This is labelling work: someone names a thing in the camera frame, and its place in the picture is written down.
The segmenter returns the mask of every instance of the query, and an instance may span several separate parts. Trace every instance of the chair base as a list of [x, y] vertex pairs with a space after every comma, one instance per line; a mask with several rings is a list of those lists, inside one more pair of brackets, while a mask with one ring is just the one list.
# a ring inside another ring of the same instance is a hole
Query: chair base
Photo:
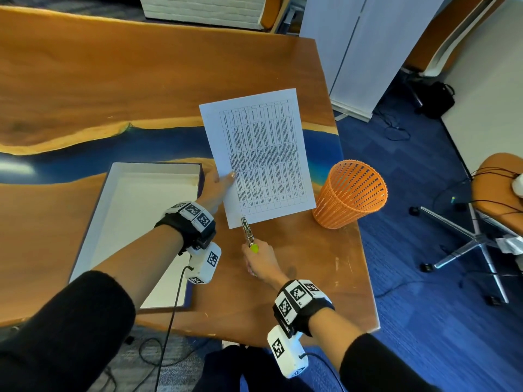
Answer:
[[503, 284], [501, 283], [500, 276], [497, 275], [497, 270], [494, 266], [494, 263], [492, 262], [492, 258], [490, 257], [490, 254], [488, 253], [488, 250], [487, 250], [487, 246], [497, 247], [497, 244], [495, 243], [495, 241], [488, 239], [487, 236], [481, 232], [480, 226], [478, 223], [478, 216], [476, 215], [475, 210], [471, 204], [469, 204], [469, 211], [470, 211], [470, 215], [472, 218], [472, 223], [474, 225], [474, 232], [468, 231], [467, 229], [457, 225], [456, 223], [453, 223], [452, 221], [446, 219], [445, 217], [440, 216], [439, 214], [434, 213], [432, 210], [429, 210], [423, 206], [420, 206], [420, 207], [411, 206], [409, 208], [409, 214], [411, 216], [420, 216], [421, 214], [428, 215], [429, 217], [437, 220], [438, 222], [442, 223], [446, 227], [448, 227], [452, 230], [458, 231], [464, 237], [471, 239], [469, 242], [464, 244], [461, 248], [454, 250], [454, 252], [452, 252], [447, 257], [443, 258], [442, 260], [438, 261], [436, 264], [428, 264], [428, 263], [420, 264], [419, 269], [422, 272], [426, 272], [426, 273], [433, 272], [434, 270], [437, 270], [437, 269], [443, 267], [444, 265], [447, 265], [448, 263], [454, 261], [455, 259], [463, 256], [465, 253], [467, 253], [473, 249], [480, 248], [481, 252], [483, 254], [483, 258], [485, 258], [485, 261], [488, 265], [489, 271], [494, 274], [492, 276], [493, 276], [494, 281], [496, 282], [496, 285], [497, 285], [498, 289], [500, 290], [500, 294], [501, 294], [501, 299], [499, 299], [498, 297], [494, 297], [494, 296], [485, 296], [484, 299], [485, 299], [486, 303], [491, 306], [499, 306], [499, 305], [501, 305], [501, 303], [508, 304], [508, 297], [505, 292], [505, 288], [503, 287]]

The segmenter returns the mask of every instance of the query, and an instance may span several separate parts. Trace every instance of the wrist strap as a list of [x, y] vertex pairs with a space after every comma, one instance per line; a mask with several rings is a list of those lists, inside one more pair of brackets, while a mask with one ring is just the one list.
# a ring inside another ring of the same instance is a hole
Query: wrist strap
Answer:
[[278, 324], [289, 338], [297, 332], [311, 336], [309, 319], [322, 308], [335, 309], [327, 295], [308, 279], [285, 283], [272, 307]]
[[160, 225], [173, 227], [183, 237], [184, 245], [179, 254], [185, 252], [188, 247], [207, 249], [216, 235], [214, 218], [207, 209], [196, 202], [180, 202], [167, 209], [154, 227]]

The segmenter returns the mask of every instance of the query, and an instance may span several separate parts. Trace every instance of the paper sheet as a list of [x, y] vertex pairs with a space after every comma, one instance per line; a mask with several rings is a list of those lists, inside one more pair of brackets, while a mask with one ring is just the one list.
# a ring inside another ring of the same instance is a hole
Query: paper sheet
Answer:
[[229, 228], [316, 207], [295, 89], [200, 105], [218, 173], [237, 172]]

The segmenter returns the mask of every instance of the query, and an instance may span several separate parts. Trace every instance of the chair wheel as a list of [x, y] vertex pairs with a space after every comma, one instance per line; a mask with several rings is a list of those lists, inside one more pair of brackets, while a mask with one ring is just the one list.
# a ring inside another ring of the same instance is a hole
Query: chair wheel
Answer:
[[500, 307], [503, 304], [499, 297], [484, 296], [483, 298], [485, 299], [487, 305], [490, 305], [491, 307]]
[[419, 270], [421, 272], [425, 272], [425, 273], [428, 273], [428, 272], [432, 272], [435, 270], [434, 268], [434, 265], [432, 264], [428, 264], [428, 263], [425, 263], [425, 264], [420, 264], [419, 265]]
[[409, 208], [409, 215], [411, 215], [411, 216], [419, 216], [419, 207], [411, 206]]

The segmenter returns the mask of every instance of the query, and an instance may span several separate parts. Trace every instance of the orange chair seat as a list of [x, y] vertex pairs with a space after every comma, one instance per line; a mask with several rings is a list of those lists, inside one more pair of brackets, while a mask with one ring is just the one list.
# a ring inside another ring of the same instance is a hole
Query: orange chair seat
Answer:
[[[503, 168], [516, 173], [523, 173], [523, 158], [506, 152], [491, 155], [483, 161], [478, 173], [493, 171], [502, 174], [480, 174], [472, 180], [472, 199], [474, 207], [502, 223], [515, 233], [523, 236], [523, 213], [511, 213], [516, 210], [523, 212], [523, 199], [512, 190], [513, 174], [495, 168]], [[500, 202], [508, 206], [482, 200]]]

